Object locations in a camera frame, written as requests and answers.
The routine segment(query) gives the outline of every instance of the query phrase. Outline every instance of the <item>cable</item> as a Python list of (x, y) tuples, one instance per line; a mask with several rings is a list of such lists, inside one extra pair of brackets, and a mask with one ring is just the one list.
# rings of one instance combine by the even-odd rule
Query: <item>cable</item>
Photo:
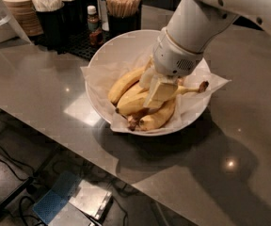
[(39, 222), (39, 223), (37, 223), (37, 224), (34, 224), (33, 226), (40, 226), (40, 225), (46, 226), (46, 224), (45, 224), (44, 222)]
[(0, 162), (1, 163), (4, 163), (10, 170), (11, 170), (11, 172), (14, 174), (14, 176), (18, 179), (18, 180), (20, 180), (20, 181), (25, 181), (26, 179), (24, 179), (24, 178), (20, 178), (17, 174), (16, 174), (16, 172), (14, 171), (14, 169), (12, 169), (12, 167), (6, 162), (6, 161), (3, 161), (2, 159), (0, 159)]
[(125, 183), (125, 185), (123, 186), (123, 188), (120, 188), (119, 186), (116, 185), (116, 181), (117, 181), (117, 180), (118, 180), (117, 178), (114, 178), (114, 179), (110, 182), (110, 185), (113, 186), (113, 187), (116, 189), (116, 191), (118, 192), (118, 194), (119, 194), (120, 196), (122, 196), (122, 198), (128, 198), (128, 197), (130, 197), (130, 196), (134, 196), (134, 195), (136, 195), (136, 194), (139, 193), (139, 191), (137, 191), (136, 189), (133, 189), (132, 191), (127, 191), (127, 190), (125, 190), (125, 188), (126, 188), (126, 186), (127, 186), (126, 183)]
[(26, 167), (30, 168), (30, 169), (32, 170), (32, 174), (35, 173), (35, 170), (34, 170), (30, 165), (28, 165), (28, 164), (26, 164), (26, 163), (24, 163), (24, 162), (21, 162), (21, 161), (19, 161), (19, 160), (16, 160), (15, 158), (11, 157), (11, 156), (9, 155), (9, 153), (8, 153), (1, 145), (0, 145), (0, 149), (4, 152), (4, 154), (8, 157), (8, 159), (10, 159), (10, 160), (12, 160), (12, 161), (14, 161), (14, 162), (16, 162), (16, 163), (19, 163), (19, 164), (21, 164), (21, 165), (23, 165), (23, 166), (26, 166)]
[(123, 226), (128, 225), (128, 212), (119, 204), (119, 202), (118, 202), (118, 200), (116, 198), (113, 197), (113, 199), (117, 203), (120, 210), (124, 213)]
[(25, 220), (25, 215), (23, 214), (23, 201), (24, 200), (30, 200), (31, 202), (32, 202), (32, 204), (34, 204), (35, 203), (35, 201), (32, 199), (32, 198), (30, 198), (30, 197), (28, 197), (28, 196), (23, 196), (23, 197), (21, 197), (21, 199), (20, 199), (20, 204), (19, 204), (19, 213), (20, 213), (20, 218), (22, 219), (22, 222), (24, 223), (24, 225), (25, 226), (28, 226), (28, 224), (27, 224), (27, 222), (26, 222), (26, 220)]
[[(8, 209), (4, 209), (3, 211), (4, 211), (5, 213), (9, 214), (12, 218), (20, 218), (20, 217), (21, 217), (21, 216), (14, 216), (14, 215), (12, 215), (11, 212), (10, 212)], [(33, 219), (35, 219), (35, 220), (37, 220), (37, 221), (40, 221), (39, 218), (37, 218), (37, 217), (35, 217), (35, 216), (33, 216), (33, 215), (24, 215), (24, 218), (33, 218)]]

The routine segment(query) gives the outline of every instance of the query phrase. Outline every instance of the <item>counter surface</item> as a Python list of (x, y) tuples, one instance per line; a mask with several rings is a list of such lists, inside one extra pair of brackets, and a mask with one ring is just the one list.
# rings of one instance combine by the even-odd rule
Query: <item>counter surface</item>
[[(172, 12), (143, 7), (142, 28)], [(190, 126), (162, 137), (113, 133), (70, 54), (0, 44), (0, 108), (198, 225), (271, 225), (271, 38), (232, 26), (205, 58), (231, 79)]]

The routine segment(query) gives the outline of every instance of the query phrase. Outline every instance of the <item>black cable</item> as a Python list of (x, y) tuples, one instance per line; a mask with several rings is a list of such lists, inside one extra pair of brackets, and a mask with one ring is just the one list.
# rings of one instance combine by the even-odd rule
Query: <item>black cable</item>
[(24, 213), (23, 213), (23, 201), (24, 201), (24, 200), (30, 200), (30, 201), (32, 202), (32, 204), (34, 204), (35, 201), (34, 201), (32, 198), (28, 197), (28, 196), (23, 196), (23, 197), (21, 197), (21, 199), (20, 199), (20, 204), (19, 204), (20, 218), (22, 219), (23, 224), (24, 224), (25, 226), (28, 226), (28, 224), (27, 224), (27, 222), (26, 222), (26, 220), (25, 220)]
[(79, 175), (83, 176), (83, 175), (85, 175), (85, 173), (88, 173), (93, 168), (94, 168), (94, 165), (84, 159), (82, 162), (82, 167), (79, 170)]
[(17, 174), (16, 174), (16, 172), (14, 171), (14, 169), (12, 169), (12, 167), (6, 162), (6, 161), (3, 161), (2, 159), (0, 159), (0, 162), (1, 163), (4, 163), (10, 170), (11, 170), (11, 172), (14, 174), (14, 176), (18, 179), (18, 180), (20, 180), (20, 181), (25, 181), (26, 179), (24, 179), (24, 178), (20, 178)]
[(34, 224), (33, 226), (40, 226), (40, 225), (46, 226), (46, 224), (45, 224), (44, 222), (39, 222), (39, 223), (37, 223), (37, 224)]
[[(11, 212), (8, 209), (4, 209), (3, 212), (9, 214), (12, 218), (20, 218), (21, 217), (21, 216), (14, 216), (14, 215), (12, 215)], [(33, 215), (24, 215), (24, 218), (33, 218), (33, 219), (35, 219), (37, 221), (40, 221), (39, 218), (37, 218), (37, 217), (35, 217)]]
[(35, 173), (35, 170), (30, 165), (28, 165), (28, 164), (26, 164), (24, 162), (21, 162), (21, 161), (15, 159), (15, 158), (11, 157), (9, 155), (9, 153), (1, 145), (0, 145), (0, 149), (4, 152), (4, 154), (8, 157), (8, 159), (10, 159), (10, 160), (12, 160), (12, 161), (14, 161), (16, 163), (19, 163), (19, 164), (21, 164), (23, 166), (26, 166), (26, 167), (30, 168), (32, 170), (32, 175)]
[(128, 212), (119, 204), (119, 202), (116, 198), (113, 197), (113, 200), (117, 203), (120, 210), (124, 213), (123, 226), (128, 225)]
[(122, 196), (122, 198), (128, 198), (130, 196), (134, 196), (139, 193), (139, 191), (137, 191), (136, 189), (133, 189), (132, 191), (125, 190), (127, 184), (125, 184), (123, 188), (120, 188), (119, 186), (116, 185), (116, 181), (118, 181), (117, 178), (113, 179), (110, 182), (110, 184), (116, 189), (116, 191), (118, 192), (120, 196)]

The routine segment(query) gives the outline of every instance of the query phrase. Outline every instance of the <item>white paper liner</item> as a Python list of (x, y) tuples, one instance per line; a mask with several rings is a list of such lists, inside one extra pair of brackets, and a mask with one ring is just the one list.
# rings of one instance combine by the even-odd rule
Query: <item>white paper liner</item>
[(177, 96), (175, 112), (171, 119), (160, 129), (151, 131), (131, 131), (127, 128), (127, 120), (115, 112), (115, 107), (108, 101), (107, 93), (115, 81), (135, 67), (147, 63), (151, 55), (151, 47), (145, 48), (133, 61), (105, 62), (99, 66), (81, 67), (86, 81), (88, 98), (94, 109), (111, 124), (115, 132), (132, 133), (141, 136), (160, 136), (176, 132), (196, 120), (208, 105), (212, 93), (229, 82), (218, 75), (210, 73), (203, 59), (197, 68), (184, 80), (187, 88), (198, 88), (202, 81), (209, 82), (208, 89), (203, 93), (188, 92)]

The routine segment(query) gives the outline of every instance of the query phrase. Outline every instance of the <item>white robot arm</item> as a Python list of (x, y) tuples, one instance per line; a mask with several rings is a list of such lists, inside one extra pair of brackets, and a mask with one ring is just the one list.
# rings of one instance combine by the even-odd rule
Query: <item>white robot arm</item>
[(154, 102), (167, 97), (160, 85), (174, 84), (178, 76), (193, 72), (208, 43), (238, 16), (248, 18), (271, 35), (271, 0), (182, 0), (153, 47), (157, 75), (150, 83), (144, 106), (160, 106), (162, 101)]

